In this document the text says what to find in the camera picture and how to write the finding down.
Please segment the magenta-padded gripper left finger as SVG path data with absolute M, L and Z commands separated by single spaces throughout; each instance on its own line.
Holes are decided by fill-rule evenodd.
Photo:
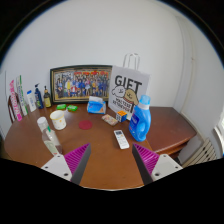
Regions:
M 91 144 L 87 143 L 66 155 L 56 155 L 42 169 L 79 185 L 91 154 Z

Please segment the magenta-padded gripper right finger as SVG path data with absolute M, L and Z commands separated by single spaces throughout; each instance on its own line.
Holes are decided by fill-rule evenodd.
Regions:
M 132 154 L 145 185 L 182 169 L 168 154 L 158 155 L 138 144 L 132 146 Z

